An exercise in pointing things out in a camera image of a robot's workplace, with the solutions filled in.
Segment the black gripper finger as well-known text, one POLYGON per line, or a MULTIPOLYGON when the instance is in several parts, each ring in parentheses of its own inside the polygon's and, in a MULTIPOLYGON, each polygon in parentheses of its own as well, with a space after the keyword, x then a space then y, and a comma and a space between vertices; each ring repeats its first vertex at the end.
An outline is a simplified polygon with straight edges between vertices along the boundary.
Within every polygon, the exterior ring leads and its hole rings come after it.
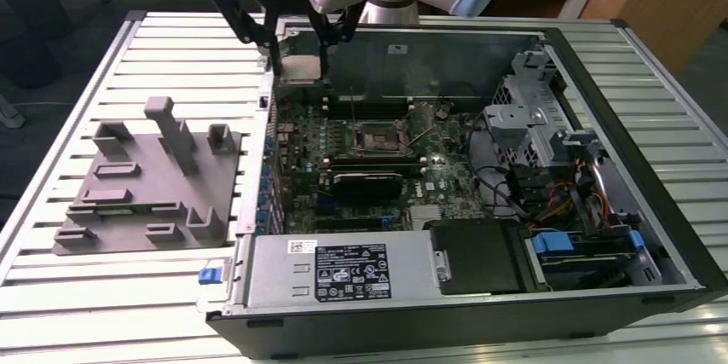
POLYGON ((275 36, 278 14, 273 10, 265 12, 263 22, 258 23, 243 10, 241 0, 211 0, 221 13, 227 27, 243 44, 253 43, 258 52, 266 57, 267 68, 273 73, 282 69, 279 44, 275 36))
POLYGON ((318 39, 321 78, 326 77, 329 70, 329 48, 351 40, 362 10, 363 1, 343 7, 342 14, 338 16, 337 21, 331 23, 325 14, 309 9, 309 23, 318 39))

